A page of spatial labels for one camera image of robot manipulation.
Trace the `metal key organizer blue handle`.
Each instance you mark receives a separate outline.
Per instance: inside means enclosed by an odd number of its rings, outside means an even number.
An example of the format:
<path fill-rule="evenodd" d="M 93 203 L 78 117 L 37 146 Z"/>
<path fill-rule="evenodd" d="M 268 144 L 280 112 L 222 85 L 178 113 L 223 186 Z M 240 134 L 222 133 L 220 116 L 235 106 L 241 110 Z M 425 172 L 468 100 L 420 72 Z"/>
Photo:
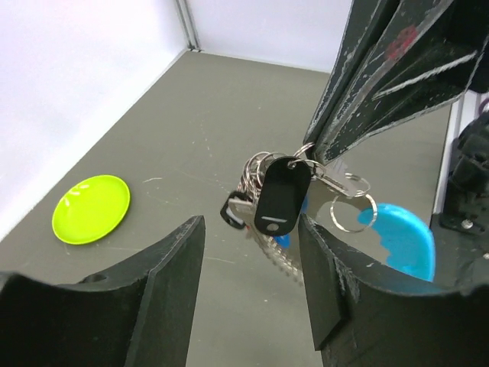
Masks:
<path fill-rule="evenodd" d="M 222 211 L 236 218 L 240 229 L 248 231 L 264 255 L 294 281 L 303 283 L 303 267 L 292 251 L 298 248 L 298 221 L 301 214 L 316 219 L 321 209 L 329 211 L 332 225 L 348 234 L 374 231 L 379 245 L 387 250 L 386 265 L 424 281 L 433 281 L 436 272 L 436 248 L 431 229 L 415 214 L 401 206 L 380 203 L 371 194 L 371 185 L 363 177 L 348 172 L 341 160 L 324 165 L 305 153 L 307 144 L 295 154 L 261 151 L 244 166 L 236 191 L 229 195 Z M 293 156 L 305 161 L 312 172 L 306 212 L 299 214 L 291 231 L 289 249 L 281 248 L 273 236 L 260 233 L 254 226 L 254 214 L 266 170 L 277 158 Z"/>

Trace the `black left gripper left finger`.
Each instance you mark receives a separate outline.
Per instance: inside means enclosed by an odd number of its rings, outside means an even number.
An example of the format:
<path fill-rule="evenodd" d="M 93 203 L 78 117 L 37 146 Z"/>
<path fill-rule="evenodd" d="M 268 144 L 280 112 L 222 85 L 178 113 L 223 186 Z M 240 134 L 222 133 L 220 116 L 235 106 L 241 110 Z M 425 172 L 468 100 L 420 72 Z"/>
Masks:
<path fill-rule="evenodd" d="M 1 274 L 3 366 L 184 366 L 206 239 L 202 216 L 76 284 Z"/>

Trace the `black capped key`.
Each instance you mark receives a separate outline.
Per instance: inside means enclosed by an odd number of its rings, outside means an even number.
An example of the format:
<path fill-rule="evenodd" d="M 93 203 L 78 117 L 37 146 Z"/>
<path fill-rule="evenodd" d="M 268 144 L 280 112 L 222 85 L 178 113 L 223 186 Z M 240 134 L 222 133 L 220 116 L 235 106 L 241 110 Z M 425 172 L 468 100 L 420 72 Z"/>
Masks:
<path fill-rule="evenodd" d="M 311 180 L 311 169 L 303 160 L 285 156 L 272 161 L 258 198 L 255 228 L 269 236 L 290 233 L 298 220 Z"/>

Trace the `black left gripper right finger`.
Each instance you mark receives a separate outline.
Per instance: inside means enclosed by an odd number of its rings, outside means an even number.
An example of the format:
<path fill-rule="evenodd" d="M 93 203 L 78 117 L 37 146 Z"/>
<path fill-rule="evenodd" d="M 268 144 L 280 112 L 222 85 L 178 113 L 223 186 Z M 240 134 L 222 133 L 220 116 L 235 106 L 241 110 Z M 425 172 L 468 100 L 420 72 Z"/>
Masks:
<path fill-rule="evenodd" d="M 325 366 L 486 366 L 488 237 L 444 229 L 435 280 L 396 271 L 299 220 L 313 343 Z"/>

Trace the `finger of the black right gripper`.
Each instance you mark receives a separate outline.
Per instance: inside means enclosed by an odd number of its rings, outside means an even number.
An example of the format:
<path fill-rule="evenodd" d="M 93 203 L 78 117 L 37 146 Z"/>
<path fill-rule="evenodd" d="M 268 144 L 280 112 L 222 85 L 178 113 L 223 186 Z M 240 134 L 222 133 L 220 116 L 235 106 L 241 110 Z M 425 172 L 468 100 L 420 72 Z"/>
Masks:
<path fill-rule="evenodd" d="M 399 2 L 395 0 L 355 0 L 351 3 L 342 42 L 303 143 L 311 143 L 310 153 L 318 153 L 322 131 L 341 102 L 369 50 L 378 42 Z"/>
<path fill-rule="evenodd" d="M 315 157 L 324 164 L 468 91 L 488 91 L 487 1 L 398 2 L 322 131 Z"/>

